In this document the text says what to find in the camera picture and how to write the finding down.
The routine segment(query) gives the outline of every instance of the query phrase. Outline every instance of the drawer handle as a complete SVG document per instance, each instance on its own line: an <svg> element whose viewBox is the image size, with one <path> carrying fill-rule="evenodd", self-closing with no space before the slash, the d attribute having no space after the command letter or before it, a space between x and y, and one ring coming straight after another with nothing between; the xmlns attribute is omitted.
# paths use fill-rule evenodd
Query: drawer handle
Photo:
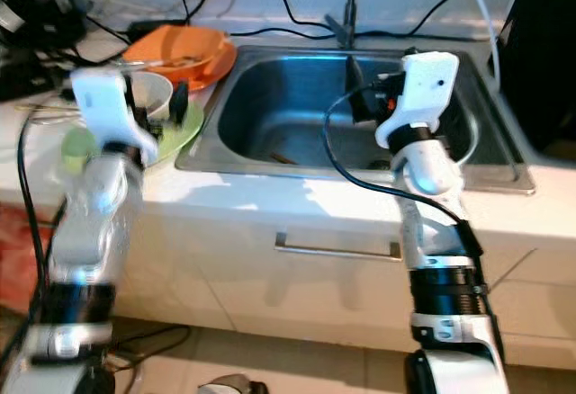
<svg viewBox="0 0 576 394"><path fill-rule="evenodd" d="M402 261L400 244L396 242L390 243L389 255L381 255L379 253L363 253L363 252L356 252L353 250L334 250L330 248L287 246L286 234L284 232L276 233L276 242L274 243L274 250L278 252L298 253L302 255L325 255L325 256L339 256L339 257L354 257L363 259L380 259L389 262Z"/></svg>

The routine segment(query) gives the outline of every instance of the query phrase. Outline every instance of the white bowl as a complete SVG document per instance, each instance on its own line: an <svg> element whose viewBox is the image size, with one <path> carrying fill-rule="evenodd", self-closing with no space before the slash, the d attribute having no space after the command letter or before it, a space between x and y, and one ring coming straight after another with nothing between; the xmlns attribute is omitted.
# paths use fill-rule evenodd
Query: white bowl
<svg viewBox="0 0 576 394"><path fill-rule="evenodd" d="M172 83L164 76L150 72L134 72L131 78L136 106L146 108L149 117L167 118L174 91Z"/></svg>

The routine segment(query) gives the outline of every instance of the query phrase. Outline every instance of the tiled floor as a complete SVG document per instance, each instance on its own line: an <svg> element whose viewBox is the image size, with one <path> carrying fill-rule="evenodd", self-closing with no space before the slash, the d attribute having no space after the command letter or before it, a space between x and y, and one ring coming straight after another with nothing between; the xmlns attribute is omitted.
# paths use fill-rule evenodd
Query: tiled floor
<svg viewBox="0 0 576 394"><path fill-rule="evenodd" d="M169 338L157 341L167 344ZM404 392L403 358L389 351L195 328L186 343L145 362L140 392L194 394L216 377L244 372L264 381L271 394L397 394ZM117 393L124 392L129 377L118 373ZM508 383L512 394L572 394L576 372L511 367Z"/></svg>

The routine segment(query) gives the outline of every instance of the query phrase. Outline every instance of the stainless steel sink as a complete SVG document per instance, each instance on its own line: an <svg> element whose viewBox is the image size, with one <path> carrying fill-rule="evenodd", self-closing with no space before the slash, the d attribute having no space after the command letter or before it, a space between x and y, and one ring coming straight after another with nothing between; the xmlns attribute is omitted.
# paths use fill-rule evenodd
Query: stainless steel sink
<svg viewBox="0 0 576 394"><path fill-rule="evenodd" d="M201 136L176 160L184 170L339 177L321 144L324 112L344 92L346 53L333 49L241 47L229 77L206 108ZM367 81L398 70L401 51L354 51ZM463 164L466 187L530 193L527 169L465 55L438 135ZM366 100L375 102L373 96ZM363 179L390 183L390 154L374 125L354 126L350 107L333 115L331 138L341 163Z"/></svg>

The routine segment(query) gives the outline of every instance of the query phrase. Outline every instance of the white countertop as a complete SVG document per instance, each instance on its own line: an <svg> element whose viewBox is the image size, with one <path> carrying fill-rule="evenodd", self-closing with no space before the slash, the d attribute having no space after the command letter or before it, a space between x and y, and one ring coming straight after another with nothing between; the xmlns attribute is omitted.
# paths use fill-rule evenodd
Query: white countertop
<svg viewBox="0 0 576 394"><path fill-rule="evenodd" d="M115 41L95 33L81 45L80 52L96 59L95 51L117 48ZM264 39L245 39L245 44L297 44L284 36ZM312 43L316 46L335 46L333 40ZM358 42L359 48L403 49L422 48L460 49L468 51L482 76L487 77L484 65L488 47L483 43L455 43L437 40L367 40ZM197 94L196 100L205 103L212 90ZM517 142L536 186L533 195L465 192L463 201L472 225L490 230L533 236L535 246L547 240L576 239L576 167L543 159L535 153L521 135L503 99L497 105ZM22 196L15 163L15 146L26 112L16 111L12 105L0 105L0 201L20 202ZM60 164L59 144L67 125L33 126L26 148L26 164L32 197L37 205L55 207L69 176ZM242 218L250 213L273 215L293 214L302 222L317 221L323 225L340 227L349 221L366 223L400 222L400 212L394 199L355 187L344 181L302 179L272 176L230 175L186 172L175 169L174 157L151 167L144 184L145 211L177 216L216 216Z"/></svg>

